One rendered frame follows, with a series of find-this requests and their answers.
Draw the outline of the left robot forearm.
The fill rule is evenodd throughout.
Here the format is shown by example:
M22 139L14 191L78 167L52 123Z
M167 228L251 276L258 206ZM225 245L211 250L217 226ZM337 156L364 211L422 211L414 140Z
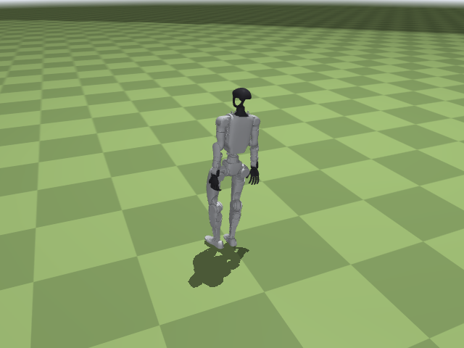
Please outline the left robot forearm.
M220 152L220 145L218 143L214 143L212 145L213 149L213 163L212 163L212 170L211 173L216 175L217 170L221 167L221 158L223 156L222 152Z

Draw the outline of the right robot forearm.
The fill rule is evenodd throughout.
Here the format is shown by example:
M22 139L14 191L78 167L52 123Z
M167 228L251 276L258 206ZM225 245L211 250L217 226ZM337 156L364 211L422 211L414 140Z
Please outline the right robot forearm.
M251 146L250 151L251 151L251 154L250 154L251 155L251 157L250 157L251 166L256 167L256 164L258 162L259 144L256 145L256 146Z

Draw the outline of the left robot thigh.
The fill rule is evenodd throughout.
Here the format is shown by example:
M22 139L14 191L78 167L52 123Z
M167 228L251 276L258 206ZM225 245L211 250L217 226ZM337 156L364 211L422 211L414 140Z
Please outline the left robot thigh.
M214 190L213 188L210 187L211 183L209 183L209 180L210 180L210 177L211 177L211 170L212 170L212 168L210 169L210 171L208 173L208 177L207 177L207 199L208 199L209 206L211 204L214 204L217 207L217 213L219 213L219 212L221 212L221 210L223 210L223 205L222 205L221 202L218 201L219 191L216 191L216 190ZM221 166L220 167L219 177L217 177L217 179L219 181L219 184L218 184L219 188L220 188L220 182L224 179L225 174L226 174L226 168L224 166Z

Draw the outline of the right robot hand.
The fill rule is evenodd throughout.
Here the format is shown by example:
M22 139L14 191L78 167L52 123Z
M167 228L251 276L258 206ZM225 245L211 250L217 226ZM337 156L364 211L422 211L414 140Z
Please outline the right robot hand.
M254 183L254 185L256 184L256 182L257 182L257 184L259 183L258 162L257 162L257 164L256 164L256 167L252 167L252 166L251 166L251 170L250 170L250 172L249 172L249 175L251 175L251 178L250 178L249 183L250 183L251 181L252 181L252 184ZM246 178L248 178L249 175L248 175ZM253 177L253 179L252 179L252 177ZM255 180L254 180L254 177L255 177ZM252 184L251 184L251 185L252 185Z

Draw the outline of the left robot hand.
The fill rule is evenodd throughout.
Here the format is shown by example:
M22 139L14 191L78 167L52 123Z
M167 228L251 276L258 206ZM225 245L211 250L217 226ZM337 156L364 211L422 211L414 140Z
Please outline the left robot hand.
M216 175L212 174L211 173L211 177L210 177L210 180L209 180L209 183L210 184L210 187L216 191L221 191L221 189L219 189L219 181L218 181L218 177L219 177L219 174L220 174L220 170L217 170L216 172Z

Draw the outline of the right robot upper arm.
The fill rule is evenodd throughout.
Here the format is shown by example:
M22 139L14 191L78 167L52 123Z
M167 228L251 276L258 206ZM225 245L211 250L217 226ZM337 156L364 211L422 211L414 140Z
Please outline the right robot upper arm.
M254 119L254 122L252 127L251 138L249 141L249 146L256 146L258 145L260 119L255 115L252 115L252 117Z

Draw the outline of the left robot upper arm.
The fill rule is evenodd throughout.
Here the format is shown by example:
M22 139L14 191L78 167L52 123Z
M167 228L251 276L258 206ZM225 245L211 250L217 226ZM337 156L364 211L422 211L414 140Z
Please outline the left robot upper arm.
M216 137L217 137L217 142L220 145L220 150L222 151L224 148L224 143L225 143L225 130L226 127L228 126L230 121L230 116L224 115L224 116L219 116L216 121Z

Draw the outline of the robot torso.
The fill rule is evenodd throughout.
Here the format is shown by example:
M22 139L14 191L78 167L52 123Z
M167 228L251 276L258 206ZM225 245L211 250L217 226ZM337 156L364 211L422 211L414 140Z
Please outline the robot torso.
M237 154L244 153L249 145L252 134L254 119L251 114L248 117L236 116L233 111L226 115L230 116L230 121L225 130L224 150L227 151L227 159L224 159L222 166L226 168L225 176L235 176L240 174L242 162ZM249 111L247 111L249 112Z

